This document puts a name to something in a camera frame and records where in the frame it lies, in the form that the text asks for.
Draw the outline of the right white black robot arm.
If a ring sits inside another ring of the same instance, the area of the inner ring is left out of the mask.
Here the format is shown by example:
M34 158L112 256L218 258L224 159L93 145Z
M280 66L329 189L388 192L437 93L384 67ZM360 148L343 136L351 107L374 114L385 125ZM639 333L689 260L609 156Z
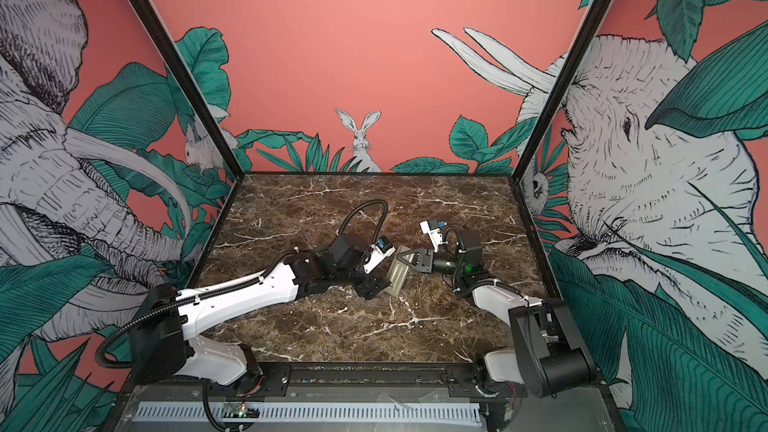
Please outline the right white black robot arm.
M424 222L429 248L395 255L396 263L448 280L452 293L508 326L513 347L489 352L478 366L478 388L491 395L502 385L521 386L537 398L597 379L597 367L565 302L525 294L485 265L479 234L444 222Z

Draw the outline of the white AC remote control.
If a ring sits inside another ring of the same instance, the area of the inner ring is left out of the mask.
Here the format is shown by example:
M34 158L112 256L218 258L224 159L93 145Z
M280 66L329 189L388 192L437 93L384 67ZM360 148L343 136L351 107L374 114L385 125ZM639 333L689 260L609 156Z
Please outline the white AC remote control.
M386 279L390 284L384 289L386 294L392 297L400 295L404 286L408 271L412 265L413 252L406 246L399 246L393 255L393 260L388 270Z

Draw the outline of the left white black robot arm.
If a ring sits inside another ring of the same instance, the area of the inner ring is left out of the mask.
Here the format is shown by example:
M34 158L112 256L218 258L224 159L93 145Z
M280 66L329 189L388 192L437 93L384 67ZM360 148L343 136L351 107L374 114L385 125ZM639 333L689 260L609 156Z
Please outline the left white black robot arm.
M149 385L174 376L208 380L248 396L263 385L264 372L246 345L226 345L204 332L257 310L350 285L366 300L389 286L377 267L395 252L386 237L372 244L354 233L339 234L327 247L288 251L267 269L200 288L152 288L135 316L97 348L96 362L128 369Z

